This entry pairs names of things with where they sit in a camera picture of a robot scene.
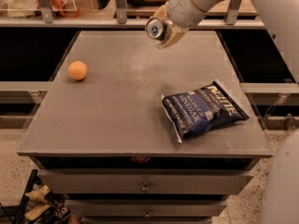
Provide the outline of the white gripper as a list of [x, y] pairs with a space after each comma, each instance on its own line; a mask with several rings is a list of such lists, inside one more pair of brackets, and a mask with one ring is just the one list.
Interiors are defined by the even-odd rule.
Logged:
[[158, 44], [159, 49], [171, 47], [185, 36], [188, 29], [196, 26], [205, 13], [200, 10], [194, 0], [169, 0], [160, 6], [153, 17], [160, 20], [170, 20], [174, 24], [166, 26], [164, 39]]

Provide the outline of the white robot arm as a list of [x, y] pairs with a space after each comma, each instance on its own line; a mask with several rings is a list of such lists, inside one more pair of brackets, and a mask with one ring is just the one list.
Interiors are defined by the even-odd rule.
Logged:
[[[169, 0], [154, 13], [166, 29], [159, 44], [176, 44], [206, 13], [223, 0]], [[299, 0], [250, 0], [273, 36], [292, 76], [299, 81]], [[262, 224], [299, 224], [299, 130], [280, 145], [263, 195]]]

